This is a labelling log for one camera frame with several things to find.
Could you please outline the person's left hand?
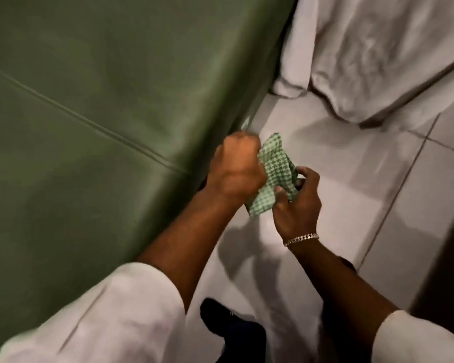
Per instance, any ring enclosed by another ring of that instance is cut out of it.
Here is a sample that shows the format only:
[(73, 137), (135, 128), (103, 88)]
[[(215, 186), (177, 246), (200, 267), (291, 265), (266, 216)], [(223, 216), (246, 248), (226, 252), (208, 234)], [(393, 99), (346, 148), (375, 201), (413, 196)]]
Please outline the person's left hand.
[(258, 157), (260, 149), (256, 134), (240, 131), (228, 135), (211, 160), (207, 188), (240, 206), (255, 198), (267, 182)]

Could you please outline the person's right hand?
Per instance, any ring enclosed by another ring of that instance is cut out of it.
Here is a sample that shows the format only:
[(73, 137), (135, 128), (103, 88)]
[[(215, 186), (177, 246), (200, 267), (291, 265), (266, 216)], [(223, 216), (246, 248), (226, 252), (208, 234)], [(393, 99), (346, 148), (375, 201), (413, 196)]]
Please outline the person's right hand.
[(318, 194), (320, 176), (314, 170), (297, 166), (303, 179), (297, 181), (298, 194), (285, 207), (273, 205), (273, 221), (285, 246), (308, 239), (318, 239), (317, 222), (321, 211)]

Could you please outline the green checked cloth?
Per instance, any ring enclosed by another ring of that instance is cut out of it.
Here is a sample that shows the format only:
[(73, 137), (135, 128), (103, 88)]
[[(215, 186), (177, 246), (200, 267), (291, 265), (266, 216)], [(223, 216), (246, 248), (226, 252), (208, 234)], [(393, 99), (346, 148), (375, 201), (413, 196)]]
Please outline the green checked cloth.
[(272, 209), (275, 204), (274, 189), (277, 186), (285, 190), (289, 200), (294, 200), (298, 194), (296, 166), (284, 151), (279, 133), (273, 133), (263, 143), (258, 159), (264, 166), (267, 181), (256, 197), (245, 205), (250, 217), (259, 216)]

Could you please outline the person's right forearm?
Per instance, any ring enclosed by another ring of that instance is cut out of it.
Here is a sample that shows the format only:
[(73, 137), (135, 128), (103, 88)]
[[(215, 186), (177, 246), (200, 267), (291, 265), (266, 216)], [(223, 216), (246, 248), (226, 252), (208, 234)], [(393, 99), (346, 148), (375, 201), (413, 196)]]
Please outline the person's right forearm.
[(323, 300), (323, 326), (342, 362), (369, 363), (381, 324), (398, 308), (318, 240), (288, 248)]

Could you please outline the person's left forearm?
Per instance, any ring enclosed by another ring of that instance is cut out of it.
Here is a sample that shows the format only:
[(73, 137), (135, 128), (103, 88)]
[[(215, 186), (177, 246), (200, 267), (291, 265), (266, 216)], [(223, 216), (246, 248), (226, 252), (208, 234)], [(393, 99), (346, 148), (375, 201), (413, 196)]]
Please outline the person's left forearm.
[(185, 312), (216, 244), (245, 202), (244, 194), (206, 186), (138, 256), (137, 262), (157, 268), (174, 284)]

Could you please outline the person's black shoe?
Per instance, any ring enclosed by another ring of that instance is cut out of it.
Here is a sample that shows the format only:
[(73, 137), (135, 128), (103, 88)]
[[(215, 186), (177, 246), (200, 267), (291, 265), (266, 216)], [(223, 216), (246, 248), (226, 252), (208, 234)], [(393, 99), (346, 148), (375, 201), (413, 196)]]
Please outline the person's black shoe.
[(212, 298), (201, 303), (200, 317), (211, 333), (224, 339), (216, 363), (266, 363), (267, 335), (262, 325), (238, 317)]

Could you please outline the white bed linen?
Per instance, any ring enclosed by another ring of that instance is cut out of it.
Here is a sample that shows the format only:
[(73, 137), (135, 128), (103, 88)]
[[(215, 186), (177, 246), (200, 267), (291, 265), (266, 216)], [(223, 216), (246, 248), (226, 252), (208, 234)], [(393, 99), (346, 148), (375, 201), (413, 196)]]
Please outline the white bed linen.
[(298, 0), (272, 92), (410, 130), (454, 103), (454, 0)]

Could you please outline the green upholstered bench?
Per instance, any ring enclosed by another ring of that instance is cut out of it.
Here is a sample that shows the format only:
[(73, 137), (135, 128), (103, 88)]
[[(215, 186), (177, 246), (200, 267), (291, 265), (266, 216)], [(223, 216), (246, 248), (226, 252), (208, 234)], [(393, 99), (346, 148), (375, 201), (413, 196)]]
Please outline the green upholstered bench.
[(297, 0), (0, 0), (0, 348), (133, 261), (276, 74)]

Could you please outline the white right sleeve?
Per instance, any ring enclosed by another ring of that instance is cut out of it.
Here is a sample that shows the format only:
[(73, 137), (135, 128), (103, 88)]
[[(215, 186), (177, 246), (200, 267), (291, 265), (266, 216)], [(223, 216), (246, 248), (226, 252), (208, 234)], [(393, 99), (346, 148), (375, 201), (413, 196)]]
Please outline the white right sleeve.
[(378, 329), (371, 363), (454, 363), (454, 334), (403, 310)]

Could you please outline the white sleeve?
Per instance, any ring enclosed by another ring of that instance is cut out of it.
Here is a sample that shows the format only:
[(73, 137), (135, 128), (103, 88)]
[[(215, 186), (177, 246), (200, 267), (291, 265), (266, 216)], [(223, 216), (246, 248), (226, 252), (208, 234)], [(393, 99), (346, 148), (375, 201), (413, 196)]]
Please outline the white sleeve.
[(185, 318), (164, 273), (128, 263), (38, 328), (7, 341), (0, 363), (173, 362)]
[(454, 363), (454, 334), (403, 310), (378, 329), (371, 363)]

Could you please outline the white left sleeve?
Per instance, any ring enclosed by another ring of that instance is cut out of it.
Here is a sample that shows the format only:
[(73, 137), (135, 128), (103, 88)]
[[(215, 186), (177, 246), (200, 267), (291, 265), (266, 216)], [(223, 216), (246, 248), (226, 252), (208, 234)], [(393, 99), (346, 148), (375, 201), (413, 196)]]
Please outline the white left sleeve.
[(128, 263), (38, 328), (7, 341), (0, 363), (173, 362), (185, 318), (164, 273)]

